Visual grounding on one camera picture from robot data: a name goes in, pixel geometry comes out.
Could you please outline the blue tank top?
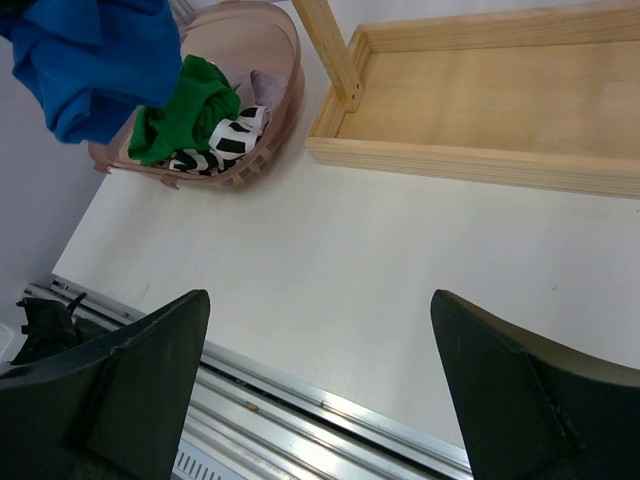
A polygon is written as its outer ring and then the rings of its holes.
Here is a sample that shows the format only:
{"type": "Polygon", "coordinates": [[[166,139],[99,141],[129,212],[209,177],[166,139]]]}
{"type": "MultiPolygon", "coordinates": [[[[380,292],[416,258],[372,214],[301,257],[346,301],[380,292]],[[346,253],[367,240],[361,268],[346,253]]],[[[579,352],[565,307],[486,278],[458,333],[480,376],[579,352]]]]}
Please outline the blue tank top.
{"type": "Polygon", "coordinates": [[[108,144],[139,106],[162,107],[181,69],[166,1],[4,1],[14,77],[65,144],[108,144]]]}

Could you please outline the pink tank top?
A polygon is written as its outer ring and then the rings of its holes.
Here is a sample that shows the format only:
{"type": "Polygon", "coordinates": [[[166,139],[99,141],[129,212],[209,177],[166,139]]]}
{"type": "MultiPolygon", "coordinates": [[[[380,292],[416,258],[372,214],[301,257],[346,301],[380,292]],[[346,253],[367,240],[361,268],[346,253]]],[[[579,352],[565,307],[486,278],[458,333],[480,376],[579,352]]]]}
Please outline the pink tank top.
{"type": "Polygon", "coordinates": [[[239,111],[263,106],[275,113],[288,87],[288,78],[261,70],[236,69],[229,71],[227,79],[240,99],[239,111]]]}

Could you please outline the green tank top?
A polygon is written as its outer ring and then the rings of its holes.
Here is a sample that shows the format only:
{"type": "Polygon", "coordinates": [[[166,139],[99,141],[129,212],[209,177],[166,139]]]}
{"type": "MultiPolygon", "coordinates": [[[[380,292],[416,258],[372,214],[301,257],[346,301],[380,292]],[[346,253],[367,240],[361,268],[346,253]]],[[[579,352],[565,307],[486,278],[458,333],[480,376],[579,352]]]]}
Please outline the green tank top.
{"type": "Polygon", "coordinates": [[[151,166],[176,150],[207,150],[215,127],[223,120],[235,119],[240,106],[239,95],[216,64],[188,55],[169,102],[138,112],[128,155],[151,166]]]}

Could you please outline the black white striped tank top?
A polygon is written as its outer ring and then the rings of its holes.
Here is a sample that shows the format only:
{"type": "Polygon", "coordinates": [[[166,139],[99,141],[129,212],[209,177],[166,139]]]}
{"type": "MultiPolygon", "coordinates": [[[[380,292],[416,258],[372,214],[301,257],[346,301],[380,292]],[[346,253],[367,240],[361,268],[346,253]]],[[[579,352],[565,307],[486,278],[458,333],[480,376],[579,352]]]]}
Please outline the black white striped tank top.
{"type": "Polygon", "coordinates": [[[207,149],[175,150],[157,167],[202,176],[221,174],[254,150],[270,117],[266,106],[248,107],[235,120],[224,119],[216,125],[207,149]]]}

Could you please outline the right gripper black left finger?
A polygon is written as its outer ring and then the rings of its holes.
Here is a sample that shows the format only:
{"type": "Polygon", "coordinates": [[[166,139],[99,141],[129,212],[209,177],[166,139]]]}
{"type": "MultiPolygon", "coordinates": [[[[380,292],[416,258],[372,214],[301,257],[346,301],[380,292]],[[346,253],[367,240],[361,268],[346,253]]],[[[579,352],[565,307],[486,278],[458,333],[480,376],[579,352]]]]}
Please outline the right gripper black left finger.
{"type": "Polygon", "coordinates": [[[203,352],[210,299],[190,291],[70,350],[1,373],[5,479],[167,479],[203,352]]]}

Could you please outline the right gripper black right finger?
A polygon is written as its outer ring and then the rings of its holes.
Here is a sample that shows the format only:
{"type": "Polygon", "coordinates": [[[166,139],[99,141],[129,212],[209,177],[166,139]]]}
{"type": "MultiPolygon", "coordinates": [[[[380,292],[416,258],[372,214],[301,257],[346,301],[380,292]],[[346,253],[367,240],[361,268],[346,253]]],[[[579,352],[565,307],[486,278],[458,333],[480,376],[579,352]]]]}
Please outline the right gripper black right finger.
{"type": "Polygon", "coordinates": [[[639,372],[446,290],[431,322],[476,479],[636,479],[639,372]]]}

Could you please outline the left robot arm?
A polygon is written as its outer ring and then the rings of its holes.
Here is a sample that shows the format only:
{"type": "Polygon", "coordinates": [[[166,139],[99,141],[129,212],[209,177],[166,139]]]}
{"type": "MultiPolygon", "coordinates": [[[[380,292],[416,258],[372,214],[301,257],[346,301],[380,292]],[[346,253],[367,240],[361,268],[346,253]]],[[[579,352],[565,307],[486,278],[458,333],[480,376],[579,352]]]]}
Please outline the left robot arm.
{"type": "Polygon", "coordinates": [[[33,297],[18,301],[16,305],[24,310],[27,318],[27,324],[21,326],[27,339],[10,364],[30,364],[80,345],[83,336],[75,326],[72,314],[86,296],[83,292],[68,305],[33,297]]]}

